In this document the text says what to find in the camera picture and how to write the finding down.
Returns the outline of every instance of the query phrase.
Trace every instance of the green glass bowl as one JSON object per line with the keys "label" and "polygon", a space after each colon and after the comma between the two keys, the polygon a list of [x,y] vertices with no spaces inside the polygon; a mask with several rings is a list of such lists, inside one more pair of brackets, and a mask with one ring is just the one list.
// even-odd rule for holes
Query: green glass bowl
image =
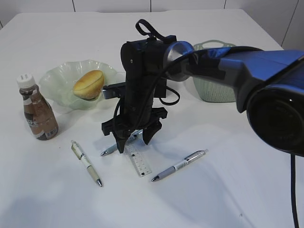
{"label": "green glass bowl", "polygon": [[45,98],[57,102],[60,106],[83,110],[94,108],[103,99],[102,93],[90,101],[73,94],[74,84],[91,70],[101,70],[104,73],[104,85],[125,81],[123,73],[118,73],[105,63],[95,60],[66,62],[45,73],[39,81],[40,91]]}
{"label": "green glass bowl", "polygon": [[[202,50],[206,48],[226,48],[234,47],[234,44],[225,43],[220,40],[208,40],[206,42],[193,46],[194,50]],[[224,86],[205,79],[193,78],[193,82],[199,96],[207,102],[234,102],[236,101],[234,91],[228,86]]]}

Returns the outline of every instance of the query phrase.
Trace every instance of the brown bottle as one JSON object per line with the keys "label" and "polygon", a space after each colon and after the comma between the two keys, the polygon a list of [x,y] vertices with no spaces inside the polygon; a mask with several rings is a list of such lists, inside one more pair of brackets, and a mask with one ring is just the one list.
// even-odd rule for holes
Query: brown bottle
{"label": "brown bottle", "polygon": [[58,124],[53,110],[39,91],[32,75],[17,78],[23,97],[24,115],[34,136],[40,140],[53,138],[58,132]]}

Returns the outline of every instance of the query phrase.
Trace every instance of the transparent ruler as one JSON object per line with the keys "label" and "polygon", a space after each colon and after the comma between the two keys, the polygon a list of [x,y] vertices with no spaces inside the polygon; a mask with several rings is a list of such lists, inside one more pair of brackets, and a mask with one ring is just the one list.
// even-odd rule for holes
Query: transparent ruler
{"label": "transparent ruler", "polygon": [[143,177],[152,173],[152,170],[149,167],[148,162],[145,160],[143,153],[136,148],[136,141],[137,140],[126,144],[124,146],[124,152],[129,156],[138,175]]}

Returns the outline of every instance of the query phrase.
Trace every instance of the white wall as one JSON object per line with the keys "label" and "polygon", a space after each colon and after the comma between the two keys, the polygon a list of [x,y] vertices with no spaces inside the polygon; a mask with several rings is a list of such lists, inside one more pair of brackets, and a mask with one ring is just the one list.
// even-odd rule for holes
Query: white wall
{"label": "white wall", "polygon": [[282,47],[304,50],[304,0],[299,1]]}
{"label": "white wall", "polygon": [[[223,9],[224,6],[228,9],[241,8],[280,45],[284,40],[284,48],[304,49],[304,0],[74,0],[74,5],[76,11],[98,12]],[[3,25],[21,12],[73,11],[72,0],[0,0],[0,21]]]}
{"label": "white wall", "polygon": [[76,12],[150,12],[150,0],[74,0]]}
{"label": "white wall", "polygon": [[6,25],[18,13],[74,12],[72,0],[0,0],[0,20]]}
{"label": "white wall", "polygon": [[152,12],[165,10],[223,9],[225,0],[152,0]]}
{"label": "white wall", "polygon": [[227,0],[226,8],[241,8],[280,45],[298,0]]}

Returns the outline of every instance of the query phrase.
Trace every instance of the white pen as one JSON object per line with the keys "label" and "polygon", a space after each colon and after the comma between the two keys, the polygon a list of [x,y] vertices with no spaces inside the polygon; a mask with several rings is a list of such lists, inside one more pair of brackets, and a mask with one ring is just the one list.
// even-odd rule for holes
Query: white pen
{"label": "white pen", "polygon": [[181,162],[179,162],[179,163],[167,168],[165,171],[159,173],[157,176],[152,178],[151,181],[152,182],[159,181],[159,180],[169,176],[170,174],[175,173],[177,170],[180,170],[181,168],[185,167],[186,165],[189,165],[193,161],[204,156],[206,154],[206,152],[208,152],[208,150],[196,151],[193,154],[190,154],[188,157],[185,157],[184,160],[182,160]]}
{"label": "white pen", "polygon": [[93,180],[100,186],[102,187],[102,183],[100,180],[100,177],[98,176],[97,172],[95,171],[94,167],[92,166],[91,162],[89,159],[86,157],[85,153],[81,149],[81,147],[76,143],[75,141],[71,141],[72,143],[72,151],[74,154],[77,156],[79,160],[82,161],[82,163],[85,165],[86,170],[89,172]]}
{"label": "white pen", "polygon": [[[130,143],[130,142],[133,142],[135,139],[138,138],[139,135],[141,135],[143,133],[142,130],[138,130],[138,131],[135,131],[133,132],[130,137],[128,138],[128,140],[126,141],[126,144]],[[106,149],[105,151],[103,151],[100,156],[106,156],[106,155],[109,155],[111,153],[113,153],[114,151],[117,150],[117,145],[114,144],[113,146],[109,147],[108,149]]]}

